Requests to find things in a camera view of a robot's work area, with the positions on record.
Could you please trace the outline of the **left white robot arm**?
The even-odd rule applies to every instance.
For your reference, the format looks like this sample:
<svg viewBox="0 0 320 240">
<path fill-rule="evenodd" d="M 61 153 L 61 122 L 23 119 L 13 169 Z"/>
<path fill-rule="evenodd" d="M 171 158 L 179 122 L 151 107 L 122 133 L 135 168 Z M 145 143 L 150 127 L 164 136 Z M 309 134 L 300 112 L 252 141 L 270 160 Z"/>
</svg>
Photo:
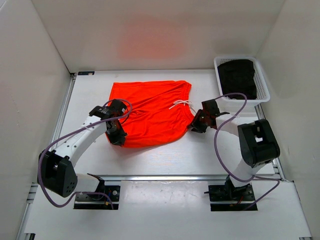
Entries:
<svg viewBox="0 0 320 240">
<path fill-rule="evenodd" d="M 93 200 L 103 198 L 103 179 L 90 173 L 77 174 L 74 167 L 101 135 L 106 135 L 112 145 L 125 144 L 127 133 L 119 121 L 124 115 L 128 115 L 128 107 L 117 99 L 107 106 L 94 107 L 75 133 L 63 138 L 56 148 L 40 154 L 42 185 L 63 198 L 75 192 L 87 192 Z"/>
</svg>

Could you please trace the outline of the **black shorts in basket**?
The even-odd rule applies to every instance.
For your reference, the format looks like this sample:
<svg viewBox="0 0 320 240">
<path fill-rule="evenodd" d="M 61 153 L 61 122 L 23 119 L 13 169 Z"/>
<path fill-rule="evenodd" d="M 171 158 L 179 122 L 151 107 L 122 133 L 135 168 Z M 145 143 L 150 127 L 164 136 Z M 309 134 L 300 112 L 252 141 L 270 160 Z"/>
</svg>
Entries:
<svg viewBox="0 0 320 240">
<path fill-rule="evenodd" d="M 217 67 L 223 95 L 242 93 L 248 100 L 257 98 L 254 63 L 248 59 L 231 60 Z"/>
</svg>

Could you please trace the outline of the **front aluminium rail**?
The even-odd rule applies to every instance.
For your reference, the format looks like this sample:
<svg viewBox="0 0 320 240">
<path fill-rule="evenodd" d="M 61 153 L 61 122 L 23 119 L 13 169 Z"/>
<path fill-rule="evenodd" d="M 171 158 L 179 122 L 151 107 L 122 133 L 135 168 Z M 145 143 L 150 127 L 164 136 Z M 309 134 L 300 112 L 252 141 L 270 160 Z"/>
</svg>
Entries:
<svg viewBox="0 0 320 240">
<path fill-rule="evenodd" d="M 105 181 L 223 181 L 226 175 L 99 175 Z"/>
</svg>

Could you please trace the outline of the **aluminium rail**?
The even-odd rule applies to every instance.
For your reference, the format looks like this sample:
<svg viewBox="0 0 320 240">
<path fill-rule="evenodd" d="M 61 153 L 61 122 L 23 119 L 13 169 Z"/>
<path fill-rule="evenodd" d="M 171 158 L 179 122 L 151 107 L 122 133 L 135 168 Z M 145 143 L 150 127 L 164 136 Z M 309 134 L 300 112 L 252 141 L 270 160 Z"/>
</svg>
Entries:
<svg viewBox="0 0 320 240">
<path fill-rule="evenodd" d="M 62 102 L 62 106 L 60 108 L 60 112 L 59 112 L 58 119 L 57 119 L 57 122 L 56 122 L 56 125 L 55 125 L 55 128 L 54 128 L 54 132 L 53 132 L 53 135 L 52 135 L 52 138 L 51 138 L 51 142 L 54 142 L 55 140 L 57 140 L 59 138 L 60 134 L 61 134 L 63 123 L 64 123 L 64 120 L 65 120 L 65 116 L 66 116 L 66 113 L 67 113 L 69 102 L 70 102 L 70 99 L 71 99 L 71 96 L 72 96 L 72 92 L 73 92 L 73 88 L 74 88 L 74 85 L 75 85 L 76 78 L 77 78 L 77 73 L 71 73 L 70 74 L 70 82 L 69 82 L 68 88 L 66 90 L 66 93 L 65 93 L 65 96 L 64 96 L 64 99 L 63 99 L 63 102 Z"/>
<path fill-rule="evenodd" d="M 256 114 L 257 114 L 257 117 L 258 117 L 259 120 L 260 119 L 267 119 L 261 104 L 258 104 L 254 108 L 255 108 L 255 111 L 256 111 Z M 285 178 L 285 174 L 283 172 L 280 159 L 278 157 L 275 158 L 271 162 L 271 164 L 272 164 L 272 167 L 273 167 L 273 170 L 274 170 L 274 174 L 273 175 L 275 176 L 275 178 L 280 179 L 283 182 L 286 182 L 287 179 Z"/>
<path fill-rule="evenodd" d="M 99 175 L 105 181 L 223 181 L 226 175 Z"/>
</svg>

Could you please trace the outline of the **right aluminium rail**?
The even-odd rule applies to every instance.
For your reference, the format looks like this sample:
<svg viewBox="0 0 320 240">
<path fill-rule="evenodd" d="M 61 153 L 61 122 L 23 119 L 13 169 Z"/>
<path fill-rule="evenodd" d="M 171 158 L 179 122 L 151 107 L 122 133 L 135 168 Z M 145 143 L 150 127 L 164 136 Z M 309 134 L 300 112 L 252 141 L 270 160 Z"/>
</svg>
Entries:
<svg viewBox="0 0 320 240">
<path fill-rule="evenodd" d="M 257 114 L 257 117 L 258 117 L 259 120 L 260 119 L 267 119 L 261 104 L 258 104 L 254 108 L 255 108 L 255 111 L 256 111 L 256 114 Z M 286 182 L 287 179 L 285 178 L 285 174 L 283 172 L 280 159 L 278 157 L 275 158 L 271 162 L 271 164 L 272 164 L 272 167 L 273 167 L 273 170 L 274 170 L 274 174 L 273 175 L 275 176 L 275 178 L 280 179 L 283 182 Z"/>
</svg>

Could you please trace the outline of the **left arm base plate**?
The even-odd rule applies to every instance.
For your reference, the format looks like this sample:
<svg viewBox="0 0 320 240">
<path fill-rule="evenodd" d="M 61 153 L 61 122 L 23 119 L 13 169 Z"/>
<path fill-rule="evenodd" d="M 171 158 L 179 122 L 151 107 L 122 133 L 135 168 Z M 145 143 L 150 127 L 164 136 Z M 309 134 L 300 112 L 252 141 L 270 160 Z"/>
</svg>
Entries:
<svg viewBox="0 0 320 240">
<path fill-rule="evenodd" d="M 94 176 L 98 179 L 96 194 L 77 193 L 75 196 L 74 210 L 118 210 L 121 186 L 114 183 L 106 183 L 104 179 Z"/>
</svg>

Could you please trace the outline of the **left aluminium rail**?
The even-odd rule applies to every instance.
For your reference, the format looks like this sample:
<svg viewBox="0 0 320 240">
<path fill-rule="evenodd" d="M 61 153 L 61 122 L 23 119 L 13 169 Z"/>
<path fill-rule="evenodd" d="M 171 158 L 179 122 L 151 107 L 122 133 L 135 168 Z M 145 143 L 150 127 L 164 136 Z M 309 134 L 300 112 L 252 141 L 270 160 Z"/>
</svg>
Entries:
<svg viewBox="0 0 320 240">
<path fill-rule="evenodd" d="M 54 128 L 54 132 L 53 132 L 53 135 L 52 135 L 52 138 L 51 138 L 51 142 L 54 142 L 55 140 L 57 140 L 59 138 L 60 134 L 61 134 L 63 123 L 64 123 L 64 120 L 65 120 L 65 116 L 66 116 L 66 113 L 67 113 L 69 102 L 70 102 L 70 99 L 71 99 L 71 96 L 72 96 L 72 92 L 73 92 L 73 88 L 74 88 L 74 85 L 75 85 L 76 78 L 77 78 L 77 73 L 71 73 L 70 74 L 70 82 L 69 82 L 68 88 L 66 90 L 66 93 L 65 93 L 65 96 L 64 96 L 64 99 L 63 99 L 63 102 L 62 102 L 62 106 L 60 108 L 60 112 L 59 112 L 58 119 L 57 119 L 57 122 L 56 122 L 56 125 L 55 125 L 55 128 Z"/>
</svg>

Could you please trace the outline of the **orange shorts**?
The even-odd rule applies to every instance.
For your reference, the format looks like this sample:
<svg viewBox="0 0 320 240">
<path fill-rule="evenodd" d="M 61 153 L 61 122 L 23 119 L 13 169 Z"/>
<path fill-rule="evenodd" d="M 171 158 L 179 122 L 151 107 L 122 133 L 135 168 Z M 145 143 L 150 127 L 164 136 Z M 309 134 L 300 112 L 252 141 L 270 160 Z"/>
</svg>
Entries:
<svg viewBox="0 0 320 240">
<path fill-rule="evenodd" d="M 182 138 L 194 118 L 191 88 L 185 80 L 115 82 L 109 99 L 132 105 L 129 118 L 121 124 L 127 133 L 124 147 L 154 147 Z"/>
</svg>

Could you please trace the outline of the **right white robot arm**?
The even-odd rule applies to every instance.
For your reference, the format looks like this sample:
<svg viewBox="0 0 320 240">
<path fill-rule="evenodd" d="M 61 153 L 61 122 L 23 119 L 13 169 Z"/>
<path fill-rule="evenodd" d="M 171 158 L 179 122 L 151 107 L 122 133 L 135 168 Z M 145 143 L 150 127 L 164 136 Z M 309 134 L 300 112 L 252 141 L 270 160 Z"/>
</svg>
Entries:
<svg viewBox="0 0 320 240">
<path fill-rule="evenodd" d="M 224 195 L 230 200 L 238 199 L 257 176 L 257 172 L 280 156 L 280 147 L 266 119 L 239 124 L 236 115 L 228 112 L 215 112 L 200 109 L 187 126 L 196 133 L 205 133 L 207 128 L 216 129 L 213 138 L 215 155 L 228 173 L 224 184 Z M 241 160 L 234 171 L 224 164 L 218 150 L 218 134 L 228 132 L 238 137 Z"/>
</svg>

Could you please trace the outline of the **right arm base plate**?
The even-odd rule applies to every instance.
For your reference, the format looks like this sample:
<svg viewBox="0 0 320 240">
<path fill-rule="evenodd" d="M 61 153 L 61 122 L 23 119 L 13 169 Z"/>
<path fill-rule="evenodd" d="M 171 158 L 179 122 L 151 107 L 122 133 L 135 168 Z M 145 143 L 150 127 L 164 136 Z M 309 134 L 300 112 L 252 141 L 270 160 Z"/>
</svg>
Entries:
<svg viewBox="0 0 320 240">
<path fill-rule="evenodd" d="M 236 188 L 209 185 L 204 194 L 209 196 L 211 212 L 258 211 L 252 184 Z"/>
</svg>

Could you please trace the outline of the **small dark label tag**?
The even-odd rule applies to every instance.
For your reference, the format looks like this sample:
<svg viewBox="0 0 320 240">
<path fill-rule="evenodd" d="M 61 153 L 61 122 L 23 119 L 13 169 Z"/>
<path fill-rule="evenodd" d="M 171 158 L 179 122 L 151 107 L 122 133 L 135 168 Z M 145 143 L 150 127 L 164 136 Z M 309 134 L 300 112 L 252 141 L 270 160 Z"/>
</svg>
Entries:
<svg viewBox="0 0 320 240">
<path fill-rule="evenodd" d="M 79 71 L 78 76 L 92 76 L 95 74 L 95 71 Z"/>
</svg>

